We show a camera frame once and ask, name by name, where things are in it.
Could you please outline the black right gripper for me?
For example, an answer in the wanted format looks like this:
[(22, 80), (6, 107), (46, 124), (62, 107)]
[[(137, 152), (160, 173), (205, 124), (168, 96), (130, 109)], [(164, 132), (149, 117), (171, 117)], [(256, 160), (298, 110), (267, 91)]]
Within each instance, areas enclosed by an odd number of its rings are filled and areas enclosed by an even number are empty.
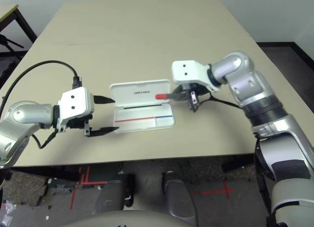
[(183, 84), (182, 87), (175, 88), (173, 94), (183, 94), (183, 95), (174, 95), (173, 101), (187, 101), (189, 109), (193, 112), (196, 112), (200, 106), (199, 96), (207, 94), (209, 90), (200, 84), (191, 83)]

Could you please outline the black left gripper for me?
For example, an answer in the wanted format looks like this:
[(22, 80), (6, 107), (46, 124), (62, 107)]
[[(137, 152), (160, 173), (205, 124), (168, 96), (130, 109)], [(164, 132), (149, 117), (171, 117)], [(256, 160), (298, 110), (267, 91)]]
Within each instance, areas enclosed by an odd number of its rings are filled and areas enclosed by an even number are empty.
[[(94, 103), (95, 104), (110, 104), (110, 103), (115, 103), (115, 101), (105, 96), (94, 95)], [(87, 137), (104, 136), (106, 134), (109, 134), (119, 129), (119, 127), (112, 126), (112, 127), (102, 127), (99, 130), (92, 130), (92, 128), (89, 126), (89, 120), (91, 119), (92, 119), (92, 114), (89, 114), (80, 118), (73, 118), (67, 122), (66, 126), (67, 128), (71, 128), (71, 129), (83, 129), (84, 135)]]

